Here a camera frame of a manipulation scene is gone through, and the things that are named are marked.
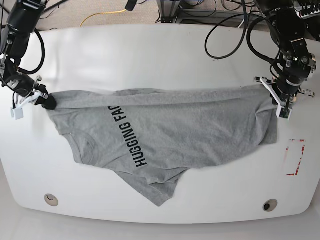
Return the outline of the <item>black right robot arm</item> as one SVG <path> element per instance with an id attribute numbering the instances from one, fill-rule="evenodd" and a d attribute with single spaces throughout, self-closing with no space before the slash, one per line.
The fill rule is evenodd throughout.
<path id="1" fill-rule="evenodd" d="M 45 85 L 30 77 L 38 73 L 45 62 L 45 43 L 36 26 L 47 4 L 47 0 L 15 2 L 6 24 L 2 25 L 0 30 L 0 54 L 3 56 L 0 60 L 0 84 L 24 99 L 39 93 L 34 104 L 41 105 L 46 110 L 55 110 L 57 102 L 54 96 L 48 93 Z M 27 52 L 32 33 L 40 42 L 41 59 L 35 69 L 26 70 L 21 68 L 20 64 Z"/>

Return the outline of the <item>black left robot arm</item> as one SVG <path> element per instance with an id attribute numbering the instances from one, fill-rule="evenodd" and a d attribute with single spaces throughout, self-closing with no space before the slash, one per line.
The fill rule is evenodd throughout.
<path id="1" fill-rule="evenodd" d="M 317 68 L 316 58 L 311 54 L 305 40 L 306 24 L 294 9 L 292 0 L 256 0 L 255 4 L 264 16 L 270 36 L 278 47 L 275 58 L 259 53 L 257 56 L 270 63 L 275 70 L 272 89 L 282 102 L 290 104 Z"/>

